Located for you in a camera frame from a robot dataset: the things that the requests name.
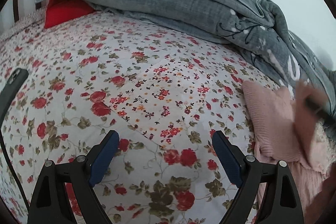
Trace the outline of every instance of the folded comforter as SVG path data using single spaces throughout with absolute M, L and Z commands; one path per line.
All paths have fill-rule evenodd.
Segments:
M 233 43 L 250 64 L 279 85 L 295 88 L 298 79 L 322 89 L 334 113 L 335 89 L 313 52 L 287 28 L 271 0 L 86 0 L 96 8 L 131 11 L 137 18 L 175 26 L 210 41 Z

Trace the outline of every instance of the bed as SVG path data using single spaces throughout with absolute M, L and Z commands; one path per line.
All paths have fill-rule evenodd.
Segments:
M 277 85 L 229 45 L 120 14 L 95 12 L 43 29 L 44 10 L 19 19 L 1 43 L 0 89 L 30 75 L 1 128 L 30 200 L 46 159 L 71 162 L 109 130 L 121 138 L 95 193 L 113 223 L 218 223 L 237 188 L 211 146 L 222 130 L 244 154 L 253 125 L 241 84 Z M 19 223 L 28 212 L 0 153 L 0 197 Z M 78 223 L 85 223 L 70 184 Z M 247 220 L 254 223 L 257 204 Z

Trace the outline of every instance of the red flower print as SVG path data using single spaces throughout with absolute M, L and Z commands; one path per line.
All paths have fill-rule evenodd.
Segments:
M 230 95 L 233 95 L 233 91 L 229 86 L 224 86 L 224 89 L 227 93 L 229 93 Z
M 125 211 L 124 207 L 122 206 L 115 206 L 114 208 L 119 212 Z
M 33 107 L 35 107 L 36 109 L 40 109 L 40 108 L 44 108 L 44 106 L 46 105 L 47 100 L 44 99 L 43 97 L 40 98 L 35 98 L 31 104 L 33 105 Z
M 14 49 L 15 52 L 19 52 L 22 50 L 22 47 L 16 46 L 16 48 Z
M 255 223 L 255 221 L 257 220 L 257 216 L 258 216 L 258 215 L 255 215 L 255 216 L 254 216 L 254 218 L 253 218 L 252 221 L 251 221 L 251 224 L 254 224 L 254 223 Z
M 74 89 L 67 89 L 64 94 L 65 95 L 71 95 L 73 93 Z
M 162 34 L 150 34 L 151 37 L 157 37 L 157 38 L 162 38 Z
M 98 61 L 98 56 L 90 56 L 87 60 L 88 60 L 90 63 L 97 62 L 97 61 Z
M 32 67 L 33 68 L 38 68 L 42 63 L 43 63 L 43 61 L 35 60 L 34 63 L 32 64 Z
M 212 138 L 212 135 L 213 135 L 215 132 L 216 132 L 216 130 L 214 130 L 214 129 L 211 129 L 211 130 L 210 130 L 209 133 L 210 133 L 210 137 L 211 137 L 211 138 Z
M 165 89 L 160 90 L 160 95 L 161 95 L 161 96 L 167 96 L 167 95 L 170 95 L 169 90 L 165 90 Z
M 41 123 L 37 128 L 37 136 L 39 136 L 41 139 L 45 137 L 45 129 L 46 129 L 46 125 L 44 122 Z
M 111 110 L 103 102 L 94 103 L 91 107 L 93 114 L 97 116 L 105 116 L 111 114 Z
M 133 205 L 131 205 L 130 207 L 128 207 L 127 211 L 132 211 L 132 210 L 134 210 L 134 209 L 135 209 L 135 205 L 133 204 Z
M 114 187 L 114 190 L 119 195 L 125 195 L 127 193 L 127 190 L 125 187 Z
M 5 78 L 7 78 L 7 77 L 9 76 L 11 70 L 12 70 L 12 68 L 8 68 L 8 69 L 6 70 L 6 74 L 5 74 L 5 76 L 4 76 Z
M 69 200 L 71 202 L 72 211 L 76 215 L 82 216 L 82 212 L 79 209 L 78 202 L 77 202 L 76 196 L 75 196 L 75 192 L 74 192 L 74 189 L 73 189 L 71 183 L 66 183 L 66 190 L 67 190 L 68 198 L 69 198 Z
M 168 129 L 166 129 L 166 130 L 162 130 L 161 131 L 161 135 L 160 136 L 165 138 L 165 137 L 167 137 L 168 134 L 169 134 L 169 131 L 168 131 Z
M 142 213 L 144 210 L 144 208 L 141 208 L 139 211 L 135 212 L 132 216 L 132 218 L 136 218 L 138 215 L 140 215 L 140 213 Z
M 157 68 L 157 69 L 154 69 L 153 71 L 154 72 L 157 72 L 157 73 L 161 73 L 161 72 L 164 72 L 164 71 L 166 71 L 166 70 L 168 70 L 168 68 Z
M 63 60 L 69 60 L 69 58 L 71 57 L 71 52 L 66 52 L 65 54 L 63 54 Z
M 169 149 L 163 153 L 163 159 L 168 165 L 178 164 L 180 162 L 180 155 L 177 150 Z
M 81 209 L 79 208 L 78 202 L 76 199 L 71 201 L 71 209 L 75 215 L 82 216 Z
M 189 39 L 195 45 L 199 45 L 199 43 L 193 37 L 187 37 L 187 39 Z
M 76 199 L 75 192 L 74 192 L 74 189 L 72 187 L 72 184 L 71 183 L 66 183 L 65 188 L 67 190 L 68 198 L 70 200 Z
M 63 89 L 65 87 L 65 83 L 64 82 L 56 82 L 55 84 L 53 84 L 51 86 L 52 90 L 56 90 L 56 92 L 60 91 L 61 89 Z
M 65 141 L 68 137 L 69 137 L 68 134 L 62 134 L 62 135 L 61 135 L 61 140 L 62 140 L 62 141 Z
M 118 111 L 117 114 L 120 116 L 120 117 L 124 117 L 127 113 L 125 111 Z
M 175 136 L 177 135 L 181 130 L 179 128 L 172 128 L 170 131 L 169 131 L 169 134 L 172 135 L 172 136 Z
M 237 78 L 237 77 L 235 77 L 233 74 L 230 74 L 230 75 L 231 75 L 232 79 L 233 79 L 235 82 L 238 82 L 238 78 Z
M 176 207 L 179 211 L 189 210 L 194 205 L 195 197 L 193 193 L 189 191 L 175 192 L 174 196 L 178 201 Z
M 79 64 L 81 67 L 85 67 L 89 63 L 89 60 L 87 58 L 83 59 Z
M 143 52 L 133 52 L 132 53 L 132 57 L 142 57 L 144 56 L 145 54 Z
M 103 101 L 105 97 L 106 97 L 105 91 L 95 91 L 94 93 L 91 94 L 90 101 L 93 103 L 98 103 Z
M 196 153 L 191 148 L 184 149 L 181 152 L 180 163 L 183 166 L 191 167 L 197 161 Z
M 12 215 L 17 218 L 17 214 L 16 211 L 14 210 L 14 208 L 10 208 L 10 212 L 12 213 Z
M 33 179 L 33 176 L 31 175 L 31 176 L 27 179 L 27 182 L 28 182 L 28 183 L 31 183 L 33 180 L 34 180 L 34 179 Z
M 114 76 L 110 82 L 115 84 L 116 87 L 121 88 L 125 84 L 125 78 L 121 76 Z
M 57 159 L 57 164 L 61 163 L 61 162 L 62 162 L 62 160 L 63 160 L 63 157 L 62 157 L 62 156 L 61 156 L 61 157 L 59 157 L 59 158 Z
M 211 105 L 208 102 L 206 102 L 206 106 L 207 106 L 207 109 L 211 110 Z
M 22 144 L 19 145 L 17 151 L 19 152 L 19 155 L 23 154 L 23 152 L 25 151 L 25 148 L 22 146 Z
M 93 48 L 96 45 L 94 42 L 90 42 L 86 45 L 87 48 Z
M 20 100 L 25 94 L 20 91 L 18 94 L 17 94 L 17 98 Z
M 129 145 L 129 140 L 127 140 L 127 139 L 120 139 L 118 148 L 121 151 L 126 152 L 127 149 L 128 149 L 128 145 Z
M 211 171 L 215 171 L 218 168 L 217 163 L 215 163 L 213 160 L 208 161 L 208 169 Z
M 103 43 L 98 43 L 98 44 L 95 45 L 95 48 L 96 48 L 96 49 L 99 49 L 99 48 L 101 48 L 103 45 L 104 45 Z

